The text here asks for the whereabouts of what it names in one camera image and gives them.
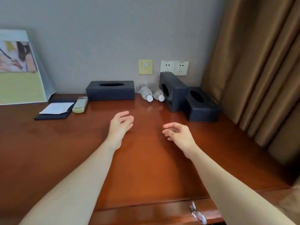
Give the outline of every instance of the finger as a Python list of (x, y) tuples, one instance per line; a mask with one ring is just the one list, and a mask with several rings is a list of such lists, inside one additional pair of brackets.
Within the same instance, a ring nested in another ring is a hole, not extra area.
[(167, 129), (164, 129), (164, 130), (163, 130), (163, 133), (166, 133), (167, 130), (171, 130), (171, 131), (176, 132), (176, 133), (179, 132), (177, 128), (167, 128)]
[(124, 121), (121, 125), (122, 126), (124, 126), (126, 129), (127, 129), (127, 127), (131, 124), (131, 123), (133, 123), (133, 117), (132, 118), (129, 118), (129, 119), (127, 119), (126, 121)]
[(174, 138), (175, 136), (175, 132), (171, 131), (171, 130), (167, 130), (166, 133), (165, 133), (165, 136), (169, 136), (171, 138)]
[(129, 126), (128, 126), (127, 129), (126, 129), (126, 132), (127, 132), (128, 130), (130, 130), (131, 127), (133, 127), (133, 123), (129, 124)]
[(119, 113), (117, 113), (117, 114), (114, 116), (114, 118), (120, 118), (120, 117), (122, 117), (122, 116), (124, 116), (124, 115), (127, 115), (127, 114), (129, 114), (129, 111), (119, 112)]
[(163, 125), (163, 128), (172, 128), (172, 127), (181, 130), (184, 127), (184, 125), (179, 124), (177, 122), (171, 122)]
[(121, 122), (123, 122), (123, 121), (126, 121), (126, 120), (129, 119), (129, 118), (133, 118), (133, 116), (120, 117), (120, 118), (119, 118), (119, 121), (120, 121), (120, 123), (121, 123)]

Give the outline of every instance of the tissue box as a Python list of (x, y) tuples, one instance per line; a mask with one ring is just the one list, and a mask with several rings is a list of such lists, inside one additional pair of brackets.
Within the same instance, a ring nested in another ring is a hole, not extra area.
[(163, 91), (165, 102), (171, 112), (182, 110), (188, 87), (171, 72), (161, 72), (159, 88)]
[(220, 107), (200, 87), (188, 87), (184, 112), (189, 121), (218, 121)]
[(133, 100), (133, 81), (92, 81), (86, 88), (88, 100)]

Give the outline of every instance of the bottle cap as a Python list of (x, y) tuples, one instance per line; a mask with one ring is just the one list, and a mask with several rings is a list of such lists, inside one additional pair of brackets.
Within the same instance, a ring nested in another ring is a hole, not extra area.
[(151, 95), (147, 95), (147, 96), (146, 96), (146, 99), (147, 99), (148, 102), (152, 102), (153, 97), (152, 97)]
[(158, 96), (158, 100), (159, 100), (160, 102), (162, 102), (162, 101), (165, 100), (165, 97), (164, 97), (163, 95), (159, 95), (159, 96)]

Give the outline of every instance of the metal handle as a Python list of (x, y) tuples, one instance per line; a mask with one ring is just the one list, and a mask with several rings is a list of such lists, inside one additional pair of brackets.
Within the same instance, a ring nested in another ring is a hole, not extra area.
[(191, 212), (192, 212), (192, 215), (193, 215), (197, 220), (199, 220), (202, 224), (207, 224), (207, 221), (206, 221), (204, 215), (202, 215), (200, 212), (198, 212), (197, 209), (196, 209), (195, 203), (194, 203), (194, 202), (192, 202), (192, 203), (193, 203), (193, 205), (190, 207), (190, 210), (191, 210)]

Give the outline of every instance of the remote control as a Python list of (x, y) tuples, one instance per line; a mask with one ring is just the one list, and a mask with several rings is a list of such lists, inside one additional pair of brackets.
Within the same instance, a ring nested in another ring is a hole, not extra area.
[(80, 96), (80, 97), (77, 99), (75, 105), (73, 106), (72, 111), (73, 111), (74, 113), (77, 113), (77, 114), (83, 113), (83, 112), (84, 112), (84, 109), (85, 109), (85, 107), (86, 107), (86, 105), (87, 105), (87, 103), (88, 103), (88, 97), (87, 97), (87, 96)]

